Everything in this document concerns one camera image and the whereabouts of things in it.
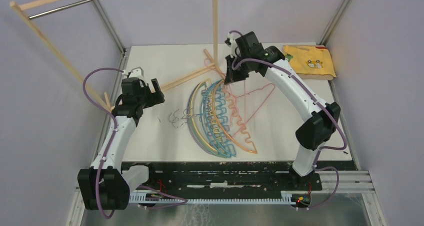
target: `yellow towel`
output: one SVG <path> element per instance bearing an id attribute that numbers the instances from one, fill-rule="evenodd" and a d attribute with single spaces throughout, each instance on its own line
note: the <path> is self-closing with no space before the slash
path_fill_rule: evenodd
<path id="1" fill-rule="evenodd" d="M 303 79 L 332 80 L 336 77 L 330 53 L 324 46 L 284 46 L 283 53 Z"/>

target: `metal pole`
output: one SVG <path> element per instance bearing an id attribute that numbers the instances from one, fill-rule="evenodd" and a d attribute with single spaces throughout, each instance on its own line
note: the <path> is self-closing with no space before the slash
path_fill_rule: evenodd
<path id="1" fill-rule="evenodd" d="M 332 36 L 333 32 L 335 31 L 337 25 L 340 22 L 340 19 L 342 18 L 343 14 L 346 12 L 347 7 L 351 3 L 352 0 L 342 0 L 335 15 L 327 25 L 327 28 L 325 29 L 323 35 L 321 36 L 321 39 L 319 40 L 317 45 L 324 45 L 326 46 L 327 43 L 330 40 L 330 37 Z"/>
<path id="2" fill-rule="evenodd" d="M 46 16 L 46 15 L 49 15 L 49 14 L 53 14 L 55 12 L 60 12 L 60 11 L 63 11 L 63 10 L 66 10 L 66 9 L 69 9 L 69 8 L 72 8 L 72 7 L 76 7 L 76 6 L 85 4 L 85 3 L 89 3 L 89 2 L 92 2 L 92 1 L 96 1 L 96 0 L 83 0 L 83 1 L 80 1 L 80 2 L 75 2 L 75 3 L 69 4 L 67 6 L 59 7 L 59 8 L 50 10 L 50 11 L 46 11 L 46 12 L 43 12 L 43 13 L 40 13 L 40 14 L 37 14 L 37 15 L 30 16 L 29 19 L 32 20 L 32 19 L 35 19 L 35 18 L 43 17 L 43 16 Z"/>
<path id="3" fill-rule="evenodd" d="M 113 42 L 115 43 L 116 47 L 122 54 L 122 56 L 125 53 L 124 45 L 122 44 L 121 40 L 119 39 L 119 36 L 117 32 L 115 31 L 114 27 L 112 26 L 112 23 L 110 22 L 108 15 L 106 14 L 105 10 L 103 9 L 100 1 L 93 1 L 93 6 L 95 11 L 97 12 L 98 16 L 101 19 L 101 22 L 103 23 L 106 30 L 109 32 L 109 35 L 111 36 Z"/>

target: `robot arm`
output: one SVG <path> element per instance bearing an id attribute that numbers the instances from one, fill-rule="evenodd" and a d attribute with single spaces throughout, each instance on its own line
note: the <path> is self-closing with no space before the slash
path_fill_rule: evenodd
<path id="1" fill-rule="evenodd" d="M 96 174 L 100 171 L 99 195 L 103 209 L 125 209 L 128 205 L 130 193 L 139 185 L 146 182 L 149 169 L 146 166 L 133 166 L 121 174 L 121 163 L 125 149 L 131 135 L 134 133 L 143 109 L 163 103 L 164 95 L 156 79 L 152 79 L 155 92 L 152 93 L 149 85 L 145 83 L 142 68 L 131 70 L 128 77 L 122 80 L 122 94 L 118 97 L 112 115 L 117 122 L 110 120 L 109 131 L 103 146 L 89 169 L 81 169 L 78 173 L 78 184 L 85 207 L 89 210 L 98 209 L 95 185 Z M 112 132 L 114 138 L 109 144 Z"/>
<path id="2" fill-rule="evenodd" d="M 233 59 L 231 56 L 226 57 L 227 74 L 225 83 L 242 81 L 249 77 L 249 72 L 258 72 L 274 83 L 299 112 L 304 124 L 296 131 L 296 137 L 300 143 L 300 147 L 290 172 L 300 181 L 312 172 L 313 163 L 319 148 L 324 146 L 325 142 L 330 139 L 330 136 L 336 130 L 331 120 L 316 102 L 325 105 L 336 121 L 339 119 L 340 107 L 335 102 L 328 104 L 324 99 L 316 95 L 291 68 L 289 62 L 285 60 L 284 55 L 276 47 L 264 49 L 253 32 L 237 38 L 235 42 L 240 51 L 238 61 L 242 59 L 258 59 L 290 72 L 288 75 L 282 70 L 269 67 L 254 60 L 246 60 L 239 68 L 235 69 L 233 67 L 237 61 L 234 60 L 237 59 Z M 302 83 L 314 95 L 316 101 L 308 95 L 298 82 Z"/>

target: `white cable clip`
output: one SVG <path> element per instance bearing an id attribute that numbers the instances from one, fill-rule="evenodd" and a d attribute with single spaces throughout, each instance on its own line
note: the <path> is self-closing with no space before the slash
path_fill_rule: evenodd
<path id="1" fill-rule="evenodd" d="M 229 41 L 229 43 L 230 43 L 230 49 L 231 49 L 231 52 L 230 52 L 230 57 L 231 58 L 234 58 L 234 57 L 237 57 L 237 54 L 236 54 L 236 48 L 237 48 L 237 43 L 236 43 L 236 41 L 234 40 L 234 34 L 232 34 L 232 33 L 227 33 L 227 35 L 226 35 L 226 37 L 228 38 L 228 41 Z"/>
<path id="2" fill-rule="evenodd" d="M 130 74 L 130 72 L 129 71 L 127 71 L 127 70 L 123 70 L 122 71 L 122 75 L 124 75 L 124 76 L 128 76 Z"/>

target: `lavender wall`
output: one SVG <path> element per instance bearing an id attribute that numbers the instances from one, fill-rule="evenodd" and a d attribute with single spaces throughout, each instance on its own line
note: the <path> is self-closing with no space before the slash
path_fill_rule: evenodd
<path id="1" fill-rule="evenodd" d="M 9 2 L 0 0 L 0 224 L 64 225 L 104 114 Z M 36 23 L 83 75 L 118 66 L 120 54 L 91 4 Z M 100 73 L 91 84 L 103 93 L 114 78 Z"/>
<path id="2" fill-rule="evenodd" d="M 212 43 L 212 0 L 101 0 L 126 47 Z M 219 41 L 229 30 L 262 42 L 317 42 L 341 0 L 219 0 Z"/>
<path id="3" fill-rule="evenodd" d="M 336 95 L 389 225 L 424 225 L 423 0 L 353 0 L 329 48 Z"/>

